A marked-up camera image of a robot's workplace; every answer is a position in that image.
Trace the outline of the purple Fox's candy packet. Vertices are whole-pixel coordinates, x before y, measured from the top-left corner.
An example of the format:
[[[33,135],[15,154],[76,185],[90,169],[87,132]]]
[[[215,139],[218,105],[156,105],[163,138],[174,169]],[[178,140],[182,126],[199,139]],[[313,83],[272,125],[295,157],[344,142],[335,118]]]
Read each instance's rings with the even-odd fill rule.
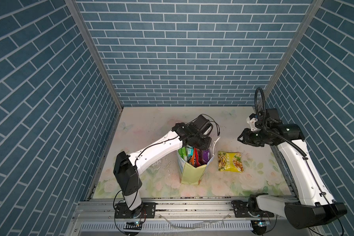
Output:
[[[208,164],[211,159],[210,151],[209,150],[202,150],[201,151],[201,163],[203,165]]]

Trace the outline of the orange Fox's candy packet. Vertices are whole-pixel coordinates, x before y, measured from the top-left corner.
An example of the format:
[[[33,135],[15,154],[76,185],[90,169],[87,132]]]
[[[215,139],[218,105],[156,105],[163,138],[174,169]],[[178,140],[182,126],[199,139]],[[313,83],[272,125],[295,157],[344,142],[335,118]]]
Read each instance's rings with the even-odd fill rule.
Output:
[[[195,164],[195,156],[191,156],[188,163],[190,165],[192,165],[193,167],[196,167],[196,164]]]

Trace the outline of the yellow green snack packet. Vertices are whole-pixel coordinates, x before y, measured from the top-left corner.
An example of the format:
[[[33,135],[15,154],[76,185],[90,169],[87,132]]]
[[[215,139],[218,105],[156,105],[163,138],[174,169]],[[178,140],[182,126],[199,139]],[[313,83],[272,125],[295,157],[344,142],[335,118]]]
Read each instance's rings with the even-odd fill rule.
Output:
[[[218,152],[218,170],[221,172],[243,172],[242,154],[240,152]]]

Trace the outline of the floral paper gift bag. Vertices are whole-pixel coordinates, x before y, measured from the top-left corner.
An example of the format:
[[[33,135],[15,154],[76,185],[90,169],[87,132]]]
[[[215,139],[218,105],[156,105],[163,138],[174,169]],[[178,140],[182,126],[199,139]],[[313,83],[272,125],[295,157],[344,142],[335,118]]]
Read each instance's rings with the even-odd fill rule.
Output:
[[[217,142],[220,140],[220,137],[217,137],[216,139],[213,140],[209,147],[211,159],[208,162],[208,164],[203,165],[201,163],[201,153],[200,153],[200,167],[193,167],[187,162],[183,161],[178,153],[177,154],[177,161],[178,161],[178,167],[179,167],[179,175],[180,175],[180,183],[181,184],[186,184],[186,185],[199,185],[203,175],[205,174],[206,170],[208,169],[208,166],[214,161],[215,158],[215,146]]]

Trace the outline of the teal snack packet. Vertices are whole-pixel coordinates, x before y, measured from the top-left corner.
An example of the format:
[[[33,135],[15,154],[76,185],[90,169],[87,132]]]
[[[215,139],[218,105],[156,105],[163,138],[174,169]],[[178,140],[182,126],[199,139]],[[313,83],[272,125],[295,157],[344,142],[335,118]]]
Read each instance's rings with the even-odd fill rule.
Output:
[[[185,149],[186,149],[186,153],[187,153],[187,159],[189,160],[194,155],[194,148],[191,146],[186,146]]]

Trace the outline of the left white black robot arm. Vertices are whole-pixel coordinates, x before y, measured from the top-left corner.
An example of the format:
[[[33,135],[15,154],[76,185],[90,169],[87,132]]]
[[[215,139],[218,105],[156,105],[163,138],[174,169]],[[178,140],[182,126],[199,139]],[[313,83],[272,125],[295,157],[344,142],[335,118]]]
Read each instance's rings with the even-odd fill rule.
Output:
[[[210,120],[210,116],[200,114],[188,123],[176,123],[162,138],[131,154],[120,152],[115,161],[113,174],[119,184],[128,210],[142,208],[139,190],[142,186],[140,174],[148,167],[173,151],[186,146],[208,150],[212,138],[210,134],[216,127],[220,135],[220,126]]]

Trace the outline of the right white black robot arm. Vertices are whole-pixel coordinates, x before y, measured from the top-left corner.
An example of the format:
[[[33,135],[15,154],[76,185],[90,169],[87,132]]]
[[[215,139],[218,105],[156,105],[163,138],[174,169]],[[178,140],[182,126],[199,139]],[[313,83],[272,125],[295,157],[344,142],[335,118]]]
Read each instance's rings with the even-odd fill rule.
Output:
[[[248,121],[238,141],[253,147],[275,146],[285,159],[298,192],[297,201],[267,194],[252,194],[251,214],[268,211],[285,217],[296,229],[326,225],[339,220],[348,210],[335,200],[320,177],[308,152],[303,133],[296,124],[276,123],[268,127],[257,119]]]

